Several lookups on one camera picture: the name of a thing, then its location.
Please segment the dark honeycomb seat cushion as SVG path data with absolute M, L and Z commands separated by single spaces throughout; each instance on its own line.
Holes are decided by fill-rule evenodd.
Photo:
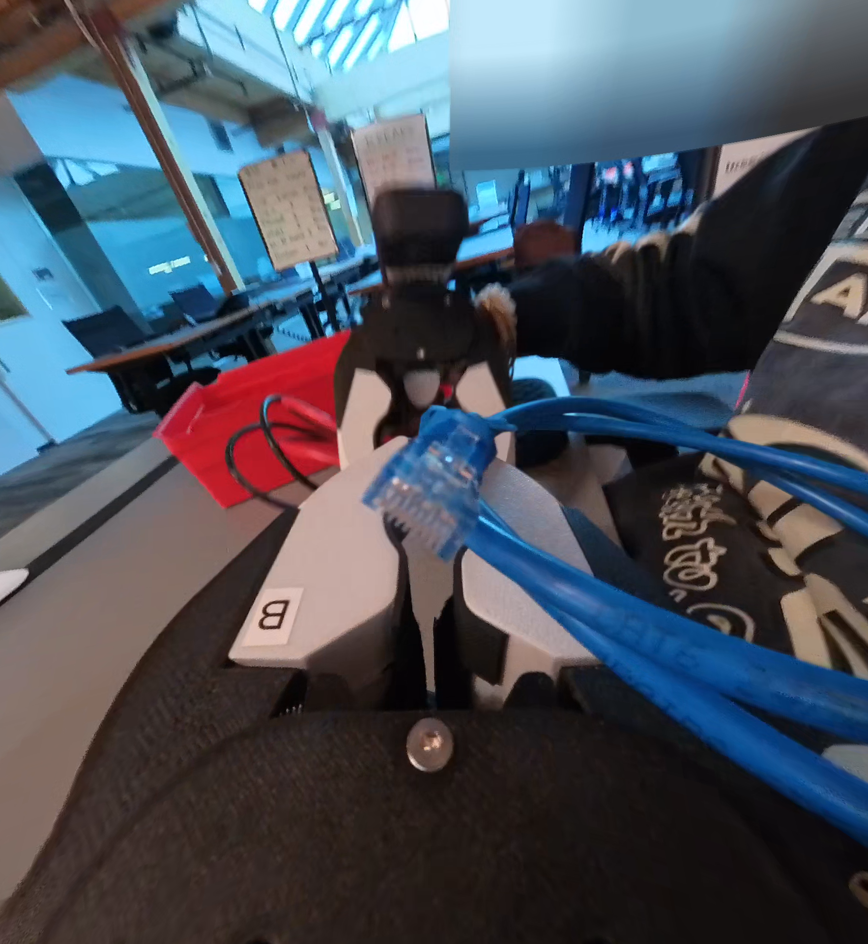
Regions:
M 511 404 L 525 405 L 557 398 L 554 388 L 544 380 L 519 379 L 511 382 Z M 548 466 L 569 449 L 566 431 L 518 431 L 514 437 L 515 465 L 522 470 Z

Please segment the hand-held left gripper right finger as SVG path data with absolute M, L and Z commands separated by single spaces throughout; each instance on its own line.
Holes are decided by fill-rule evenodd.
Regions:
M 493 464 L 481 495 L 524 541 L 593 574 L 571 514 L 542 485 L 513 466 Z M 530 672 L 557 680 L 564 667 L 597 663 L 517 584 L 464 550 L 463 666 L 474 683 L 515 683 Z

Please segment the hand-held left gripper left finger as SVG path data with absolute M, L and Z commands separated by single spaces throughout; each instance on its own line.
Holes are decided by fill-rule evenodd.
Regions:
M 228 652 L 233 663 L 386 687 L 403 568 L 381 514 L 362 499 L 402 446 L 386 443 L 304 501 Z

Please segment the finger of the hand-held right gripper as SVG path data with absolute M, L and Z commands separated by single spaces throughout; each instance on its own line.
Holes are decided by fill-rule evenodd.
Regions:
M 490 417 L 507 408 L 507 402 L 485 361 L 467 367 L 455 385 L 455 405 L 464 413 Z M 508 465 L 515 465 L 515 436 L 511 431 L 500 431 L 494 436 L 497 457 Z
M 337 410 L 339 466 L 349 466 L 378 449 L 378 431 L 393 406 L 393 392 L 374 371 L 356 368 L 346 403 Z

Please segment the handwritten whiteboard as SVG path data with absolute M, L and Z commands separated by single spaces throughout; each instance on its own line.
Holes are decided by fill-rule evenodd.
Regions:
M 399 188 L 437 186 L 428 122 L 422 112 L 356 128 L 351 142 L 367 202 Z
M 245 165 L 238 179 L 275 271 L 317 264 L 338 254 L 307 150 Z

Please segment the framed black white marker sign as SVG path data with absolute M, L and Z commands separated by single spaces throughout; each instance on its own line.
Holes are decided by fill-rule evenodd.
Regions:
M 710 197 L 722 195 L 762 160 L 812 131 L 805 128 L 724 145 L 719 151 Z

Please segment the red plastic bin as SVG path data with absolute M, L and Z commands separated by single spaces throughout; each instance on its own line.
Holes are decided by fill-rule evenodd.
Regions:
M 334 372 L 350 335 L 192 384 L 155 437 L 224 508 L 336 466 Z

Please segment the long wooden work table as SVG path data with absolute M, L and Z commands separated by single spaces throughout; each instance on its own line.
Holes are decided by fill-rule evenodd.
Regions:
M 266 290 L 253 297 L 255 304 L 202 324 L 184 327 L 158 336 L 149 343 L 142 343 L 117 353 L 88 360 L 68 368 L 68 376 L 81 374 L 113 374 L 135 364 L 165 358 L 168 355 L 192 355 L 218 348 L 218 342 L 228 344 L 231 336 L 245 334 L 252 326 L 273 321 L 277 312 L 284 313 L 287 306 L 295 305 L 301 295 L 316 289 L 314 277 L 302 279 L 282 287 Z

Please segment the black mesh chair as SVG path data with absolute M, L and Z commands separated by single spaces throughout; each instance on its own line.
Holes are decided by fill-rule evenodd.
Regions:
M 204 284 L 169 292 L 171 300 L 190 325 L 202 325 L 249 306 L 246 291 L 216 297 Z
M 156 338 L 120 306 L 61 323 L 94 359 L 118 355 Z M 162 353 L 106 370 L 122 407 L 133 415 L 165 416 L 192 384 L 213 384 L 214 366 L 199 366 L 179 354 Z

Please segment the person's right forearm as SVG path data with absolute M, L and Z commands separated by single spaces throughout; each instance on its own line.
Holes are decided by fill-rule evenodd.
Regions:
M 509 291 L 520 356 L 643 380 L 747 371 L 868 180 L 868 117 L 770 154 L 673 232 L 535 266 Z

